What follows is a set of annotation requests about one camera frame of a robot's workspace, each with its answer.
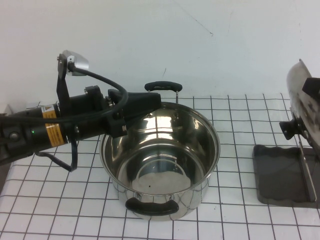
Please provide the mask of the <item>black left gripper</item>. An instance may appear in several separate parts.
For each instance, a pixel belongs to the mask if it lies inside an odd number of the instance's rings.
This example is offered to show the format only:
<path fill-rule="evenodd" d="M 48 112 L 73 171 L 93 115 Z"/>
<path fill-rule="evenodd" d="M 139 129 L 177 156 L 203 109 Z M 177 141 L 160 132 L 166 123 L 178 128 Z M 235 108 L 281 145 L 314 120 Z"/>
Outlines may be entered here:
<path fill-rule="evenodd" d="M 71 115 L 79 117 L 75 123 L 68 125 L 68 137 L 84 140 L 98 135 L 110 135 L 113 138 L 125 136 L 127 126 L 122 108 L 115 106 L 123 98 L 123 94 L 115 89 L 108 91 L 110 96 L 104 97 L 100 88 L 88 86 L 85 94 L 70 98 Z M 162 106 L 161 95 L 156 92 L 129 92 L 124 106 L 125 111 L 154 111 Z"/>

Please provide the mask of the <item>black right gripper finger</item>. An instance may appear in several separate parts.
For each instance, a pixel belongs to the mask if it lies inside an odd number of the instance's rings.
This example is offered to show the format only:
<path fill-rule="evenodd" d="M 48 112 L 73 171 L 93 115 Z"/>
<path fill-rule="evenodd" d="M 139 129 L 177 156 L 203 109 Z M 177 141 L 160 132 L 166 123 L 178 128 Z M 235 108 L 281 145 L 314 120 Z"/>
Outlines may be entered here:
<path fill-rule="evenodd" d="M 302 91 L 314 100 L 320 99 L 320 78 L 308 77 L 302 87 Z"/>

